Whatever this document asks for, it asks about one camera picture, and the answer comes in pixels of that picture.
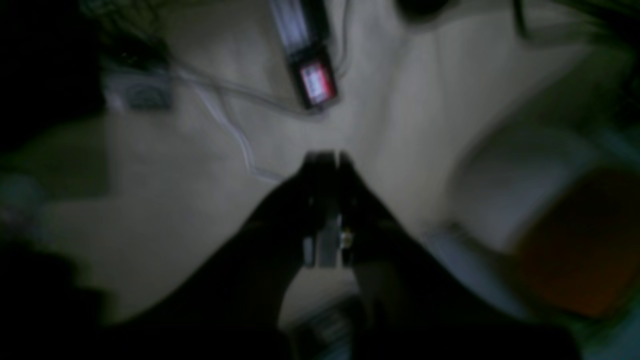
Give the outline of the left gripper black padded left finger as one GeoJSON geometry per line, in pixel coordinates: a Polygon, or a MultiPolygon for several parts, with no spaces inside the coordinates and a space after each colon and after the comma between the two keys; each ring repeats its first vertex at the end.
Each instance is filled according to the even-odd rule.
{"type": "Polygon", "coordinates": [[[278,328],[288,287],[323,226],[334,152],[311,152],[245,223],[160,303],[106,331],[104,360],[292,360],[278,328]]]}

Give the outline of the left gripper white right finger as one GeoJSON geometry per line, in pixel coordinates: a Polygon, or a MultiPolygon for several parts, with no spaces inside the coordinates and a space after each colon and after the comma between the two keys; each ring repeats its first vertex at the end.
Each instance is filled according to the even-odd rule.
{"type": "Polygon", "coordinates": [[[350,266],[370,316],[355,360],[578,360],[572,335],[520,321],[464,287],[407,233],[340,153],[340,192],[354,226],[350,266]]]}

